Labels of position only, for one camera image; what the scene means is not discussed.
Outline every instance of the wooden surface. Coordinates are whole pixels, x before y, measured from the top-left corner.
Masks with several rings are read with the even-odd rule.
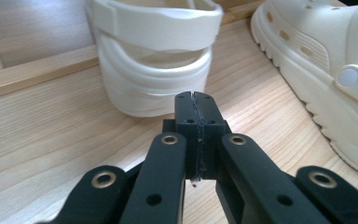
[[[243,3],[243,5],[225,8],[222,24],[227,24],[251,17],[257,7],[260,6],[260,4],[263,2],[264,0],[249,1],[246,4]]]
[[[0,70],[0,96],[98,64],[95,46]]]
[[[4,67],[91,45],[83,0],[0,0],[0,57]]]
[[[245,133],[291,175],[319,165],[358,188],[358,172],[328,145],[279,71],[249,34],[248,21],[222,26],[206,93],[234,133]],[[54,218],[88,170],[125,170],[145,158],[163,119],[118,112],[98,66],[0,97],[0,223]],[[186,185],[185,223],[227,223],[213,181]]]

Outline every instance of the cream-colored shoe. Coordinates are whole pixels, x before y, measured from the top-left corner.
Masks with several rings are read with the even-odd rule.
[[[86,0],[111,102],[135,117],[173,112],[174,96],[204,91],[222,8],[212,0]]]
[[[333,149],[358,170],[358,6],[267,0],[252,33]]]

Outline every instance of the metal screw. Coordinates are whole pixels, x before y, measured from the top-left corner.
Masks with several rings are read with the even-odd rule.
[[[178,141],[179,139],[174,135],[165,135],[161,138],[161,142],[165,145],[173,145]]]
[[[105,189],[116,181],[115,173],[110,171],[102,171],[95,175],[91,180],[91,185],[96,189]]]
[[[242,146],[246,144],[246,139],[242,136],[237,136],[237,135],[229,137],[229,141],[230,143],[238,146]]]
[[[313,183],[322,188],[334,189],[337,187],[337,181],[330,175],[324,174],[322,172],[310,172],[309,177]]]

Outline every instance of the wooden frame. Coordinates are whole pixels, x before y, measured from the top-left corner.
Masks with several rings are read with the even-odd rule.
[[[215,0],[225,15],[222,24],[250,17],[262,0]],[[4,68],[0,61],[0,96],[41,82],[62,77],[98,64],[95,46]]]

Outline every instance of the thick platform sole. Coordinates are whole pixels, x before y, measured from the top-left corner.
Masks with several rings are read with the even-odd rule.
[[[262,9],[252,18],[252,34],[260,48],[266,52],[297,97],[306,103],[313,120],[319,124],[324,136],[330,139],[335,152],[350,166],[358,170],[358,114],[357,103],[334,85],[334,80],[323,70],[290,50],[269,28],[268,16]]]

